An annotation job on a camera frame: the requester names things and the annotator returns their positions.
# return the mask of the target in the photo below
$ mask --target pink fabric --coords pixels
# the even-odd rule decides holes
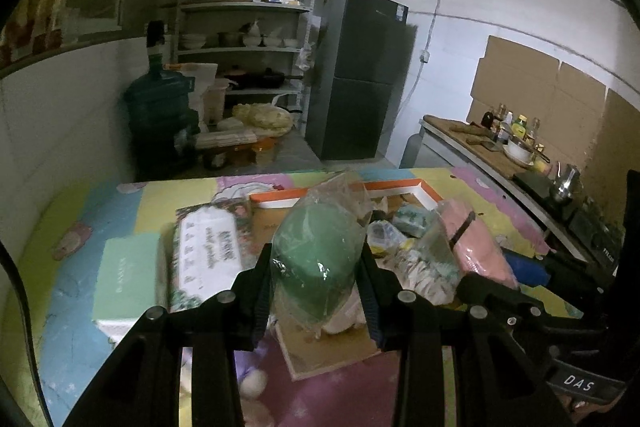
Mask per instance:
[[[399,359],[381,353],[324,375],[291,381],[280,346],[266,339],[260,368],[268,375],[259,400],[276,427],[388,427],[398,385]]]
[[[440,217],[451,239],[473,210],[466,201],[444,200],[438,205]],[[516,289],[518,281],[502,255],[482,219],[471,222],[454,247],[463,272],[476,272],[509,288]]]
[[[480,185],[478,183],[478,176],[474,170],[469,167],[454,167],[451,169],[451,173],[456,178],[460,178],[486,201],[497,206],[501,213],[508,216],[515,229],[520,232],[520,235],[533,245],[536,253],[546,255],[549,252],[549,245],[546,244],[539,227],[532,222],[531,218],[527,216],[527,213],[522,208],[513,203],[510,196],[502,191],[496,192],[492,188],[486,188]]]

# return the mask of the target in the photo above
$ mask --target green box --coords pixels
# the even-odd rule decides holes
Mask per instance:
[[[109,239],[95,285],[92,319],[118,342],[152,306],[167,306],[167,259],[159,233]]]

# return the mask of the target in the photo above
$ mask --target plate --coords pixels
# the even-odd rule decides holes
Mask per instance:
[[[519,165],[520,167],[523,167],[525,169],[528,169],[529,167],[533,166],[533,161],[530,161],[529,163],[524,163],[524,161],[518,160],[515,156],[512,156],[511,153],[509,152],[507,144],[503,145],[502,149],[504,150],[504,155],[507,156],[507,158],[510,159],[512,162],[514,162],[516,165]]]

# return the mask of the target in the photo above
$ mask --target kettle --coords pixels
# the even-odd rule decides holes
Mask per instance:
[[[567,165],[561,174],[562,166],[558,162],[558,172],[553,185],[549,188],[549,196],[555,204],[566,204],[574,198],[577,185],[580,184],[580,171],[575,165]]]

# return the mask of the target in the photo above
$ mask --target electrical cable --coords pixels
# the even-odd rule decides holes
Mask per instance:
[[[396,124],[396,121],[398,121],[398,117],[402,114],[402,111],[404,111],[404,108],[406,107],[406,105],[409,102],[409,99],[411,99],[412,95],[414,94],[415,88],[418,86],[418,83],[420,82],[420,76],[422,75],[422,68],[424,67],[426,60],[423,59],[423,57],[425,55],[429,54],[429,46],[431,45],[431,36],[433,35],[433,27],[436,24],[436,17],[438,15],[438,9],[440,8],[440,3],[442,0],[436,0],[436,6],[433,9],[433,17],[431,18],[431,25],[429,26],[429,33],[427,34],[427,41],[424,45],[424,49],[420,52],[420,67],[418,68],[418,74],[415,75],[415,82],[414,85],[411,87],[411,89],[409,90],[409,93],[407,94],[406,97],[404,97],[404,100],[402,100],[402,102],[400,103],[399,107],[398,107],[398,113],[396,114],[396,118],[394,119],[393,122],[390,122],[389,126],[386,129],[383,129],[380,134],[385,134],[387,131],[389,131],[389,128],[393,128]]]
[[[40,383],[40,376],[38,375],[38,366],[36,361],[36,352],[33,347],[33,333],[31,331],[31,314],[29,311],[29,301],[27,300],[27,291],[24,288],[24,283],[18,272],[18,267],[15,266],[14,260],[6,251],[4,244],[0,241],[0,265],[4,268],[4,271],[9,277],[11,286],[14,288],[15,295],[18,298],[18,306],[20,308],[20,318],[22,320],[22,330],[24,332],[24,340],[27,344],[27,359],[29,360],[29,369],[31,371],[31,380],[33,380],[33,386],[40,402],[40,408],[44,415],[44,419],[48,427],[54,427],[47,402],[42,392],[42,384]]]

